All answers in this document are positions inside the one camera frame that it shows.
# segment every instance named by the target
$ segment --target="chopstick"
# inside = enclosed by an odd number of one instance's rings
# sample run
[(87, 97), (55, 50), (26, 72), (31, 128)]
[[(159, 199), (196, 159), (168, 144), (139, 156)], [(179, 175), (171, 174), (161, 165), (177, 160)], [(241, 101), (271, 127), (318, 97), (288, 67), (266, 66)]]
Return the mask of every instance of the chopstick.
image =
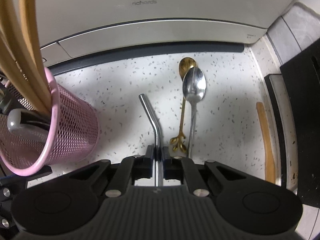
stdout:
[(3, 39), (0, 38), (0, 65), (4, 74), (14, 84), (20, 94), (41, 114), (50, 117), (50, 112), (38, 98), (30, 83), (18, 69), (15, 60), (11, 57)]
[(40, 52), (35, 0), (19, 0), (19, 11), (23, 38), (42, 80), (49, 89)]
[(12, 51), (10, 50), (10, 48), (9, 48), (9, 46), (8, 46), (7, 40), (6, 40), (6, 38), (4, 37), (4, 35), (2, 34), (2, 31), (3, 31), (3, 30), (2, 30), (1, 24), (0, 24), (0, 39), (3, 40), (5, 46), (7, 47), (8, 51), (9, 51), (9, 53), (10, 53), (10, 55), (11, 55), (11, 57), (15, 60), (14, 55), (13, 55)]
[[(41, 78), (36, 65), (34, 64), (31, 55), (28, 52), (27, 46), (23, 39), (21, 29), (15, 14), (15, 8), (12, 0), (0, 0), (0, 24), (3, 34), (8, 42), (10, 50), (13, 52), (17, 63), (24, 75), (29, 81), (29, 84), (34, 93), (38, 96), (45, 108), (51, 111), (51, 95), (46, 83)], [(10, 80), (15, 86), (18, 81)]]

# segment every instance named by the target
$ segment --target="metal bolt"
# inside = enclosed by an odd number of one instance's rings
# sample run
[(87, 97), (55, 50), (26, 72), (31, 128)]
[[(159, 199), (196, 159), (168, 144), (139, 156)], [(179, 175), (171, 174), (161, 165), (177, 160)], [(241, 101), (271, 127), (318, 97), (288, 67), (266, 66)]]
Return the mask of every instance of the metal bolt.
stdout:
[(10, 225), (9, 225), (9, 222), (6, 220), (6, 219), (3, 219), (2, 220), (2, 224), (5, 228), (8, 228)]
[(6, 196), (6, 197), (10, 197), (10, 190), (5, 187), (5, 188), (3, 189), (3, 195)]
[(105, 194), (107, 197), (119, 197), (121, 196), (121, 191), (117, 189), (110, 189), (107, 190)]
[(193, 195), (197, 196), (197, 197), (206, 197), (207, 195), (209, 195), (209, 191), (203, 188), (198, 188), (193, 192)]

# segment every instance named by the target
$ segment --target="black cable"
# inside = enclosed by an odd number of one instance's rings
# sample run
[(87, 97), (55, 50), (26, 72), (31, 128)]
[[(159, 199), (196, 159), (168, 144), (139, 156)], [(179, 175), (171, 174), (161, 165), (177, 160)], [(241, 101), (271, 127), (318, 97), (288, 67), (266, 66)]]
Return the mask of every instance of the black cable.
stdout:
[(3, 175), (6, 177), (7, 175), (5, 174), (4, 169), (2, 168), (1, 164), (0, 164), (0, 169), (1, 169), (2, 173), (3, 173)]

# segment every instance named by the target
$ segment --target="wooden stick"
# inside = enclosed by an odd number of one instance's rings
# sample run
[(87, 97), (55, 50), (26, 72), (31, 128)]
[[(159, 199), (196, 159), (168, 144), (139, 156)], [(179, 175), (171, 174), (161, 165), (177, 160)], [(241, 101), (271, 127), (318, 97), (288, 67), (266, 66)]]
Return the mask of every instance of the wooden stick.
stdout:
[(40, 52), (35, 0), (19, 0), (19, 11), (23, 38), (41, 78), (49, 89)]
[(257, 102), (258, 117), (262, 132), (264, 151), (265, 151), (265, 176), (266, 181), (271, 183), (276, 183), (276, 167), (273, 160), (271, 140), (269, 134), (268, 120), (266, 116), (266, 111), (262, 102)]
[(20, 92), (20, 94), (28, 100), (28, 102), (41, 114), (50, 117), (50, 112), (38, 98), (36, 93), (31, 88), (28, 80), (20, 72), (14, 59), (7, 50), (4, 41), (0, 39), (0, 65), (4, 74), (9, 78), (11, 83)]
[(28, 52), (12, 0), (0, 0), (0, 24), (8, 46), (14, 54), (19, 67), (29, 80), (30, 86), (44, 103), (47, 110), (51, 111), (50, 92)]
[(4, 35), (2, 34), (1, 24), (0, 24), (0, 39), (3, 40), (3, 42), (4, 42), (4, 44), (5, 44), (6, 48), (7, 48), (7, 50), (9, 51), (9, 53), (10, 53), (10, 55), (11, 55), (11, 57), (12, 57), (12, 58), (14, 59), (14, 61), (15, 61), (14, 55), (13, 55), (12, 51), (10, 50), (10, 48), (9, 48), (9, 46), (8, 46), (8, 42), (7, 42), (6, 38), (4, 37)]

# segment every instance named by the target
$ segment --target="pink pencil holder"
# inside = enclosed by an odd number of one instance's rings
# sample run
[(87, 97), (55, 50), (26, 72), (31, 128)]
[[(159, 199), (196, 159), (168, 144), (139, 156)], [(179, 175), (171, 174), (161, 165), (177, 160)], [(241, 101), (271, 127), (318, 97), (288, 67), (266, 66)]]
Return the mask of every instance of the pink pencil holder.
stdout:
[[(75, 162), (87, 157), (99, 140), (99, 122), (95, 109), (57, 84), (48, 69), (45, 74), (51, 89), (52, 112), (45, 144), (11, 134), (7, 116), (0, 114), (0, 156), (13, 173), (29, 176), (44, 165)], [(32, 106), (10, 83), (10, 92), (28, 110)]]

